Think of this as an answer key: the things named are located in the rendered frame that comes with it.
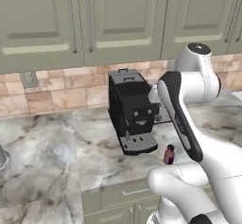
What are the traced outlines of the black coffee machine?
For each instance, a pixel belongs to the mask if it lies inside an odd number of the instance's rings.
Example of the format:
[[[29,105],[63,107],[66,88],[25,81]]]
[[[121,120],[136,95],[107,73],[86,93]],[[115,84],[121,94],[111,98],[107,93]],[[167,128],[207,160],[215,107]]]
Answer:
[[[110,71],[109,115],[125,155],[139,155],[157,149],[152,135],[159,104],[150,103],[151,86],[135,69]]]

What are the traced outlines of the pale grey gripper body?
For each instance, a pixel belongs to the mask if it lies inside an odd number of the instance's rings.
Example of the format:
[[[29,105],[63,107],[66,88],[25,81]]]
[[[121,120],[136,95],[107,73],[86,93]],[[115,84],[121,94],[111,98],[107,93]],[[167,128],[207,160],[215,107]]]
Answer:
[[[170,121],[171,121],[171,118],[168,114],[166,107],[164,106],[164,104],[161,104],[159,106],[158,113],[154,117],[154,122],[155,123],[167,123]]]

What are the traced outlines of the grey wall socket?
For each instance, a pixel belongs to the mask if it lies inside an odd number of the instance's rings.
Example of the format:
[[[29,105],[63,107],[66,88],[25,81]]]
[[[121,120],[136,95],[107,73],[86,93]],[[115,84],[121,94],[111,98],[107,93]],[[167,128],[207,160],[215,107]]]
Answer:
[[[22,72],[21,79],[25,88],[34,88],[38,86],[37,76],[33,71]]]

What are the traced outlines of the narrow green wall cupboard door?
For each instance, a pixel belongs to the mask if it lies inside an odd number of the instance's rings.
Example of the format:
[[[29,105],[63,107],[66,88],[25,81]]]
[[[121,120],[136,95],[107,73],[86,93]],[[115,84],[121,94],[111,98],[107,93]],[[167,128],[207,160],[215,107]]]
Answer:
[[[241,36],[241,40],[238,43],[235,41],[239,33],[241,23],[242,23],[242,0],[240,1],[240,7],[239,7],[238,15],[235,20],[232,37],[229,40],[228,49],[227,49],[228,54],[242,53],[242,36]]]

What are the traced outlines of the purple drink bottle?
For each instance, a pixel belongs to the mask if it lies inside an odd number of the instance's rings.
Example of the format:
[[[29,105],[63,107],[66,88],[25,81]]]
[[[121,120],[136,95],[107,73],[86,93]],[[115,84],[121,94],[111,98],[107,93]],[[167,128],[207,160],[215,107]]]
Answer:
[[[173,145],[168,145],[167,149],[164,153],[164,163],[165,164],[173,164],[175,157],[175,147]]]

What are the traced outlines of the wide green wall cupboard door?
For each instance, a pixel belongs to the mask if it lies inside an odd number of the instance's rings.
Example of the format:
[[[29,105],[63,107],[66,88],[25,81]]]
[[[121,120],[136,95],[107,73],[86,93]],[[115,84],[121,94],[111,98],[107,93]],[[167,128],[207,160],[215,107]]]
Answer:
[[[0,0],[0,73],[83,65],[78,0],[72,0],[77,50],[67,0]]]

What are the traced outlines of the grey metal round vessel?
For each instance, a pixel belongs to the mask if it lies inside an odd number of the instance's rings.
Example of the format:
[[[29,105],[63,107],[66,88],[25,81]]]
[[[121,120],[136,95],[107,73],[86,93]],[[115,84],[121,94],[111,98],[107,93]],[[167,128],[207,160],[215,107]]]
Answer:
[[[10,165],[10,154],[0,145],[0,173],[6,170]]]

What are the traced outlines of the green drawer front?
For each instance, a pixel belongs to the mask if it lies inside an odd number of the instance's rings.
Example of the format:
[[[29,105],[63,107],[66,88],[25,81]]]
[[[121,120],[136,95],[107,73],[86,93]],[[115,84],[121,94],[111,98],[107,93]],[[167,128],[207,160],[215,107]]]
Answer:
[[[83,191],[81,193],[83,212],[88,215],[114,206],[133,203],[136,200],[153,198],[154,194],[150,190],[132,196],[122,195],[123,190],[131,192],[146,188],[148,188],[147,179],[143,178]]]

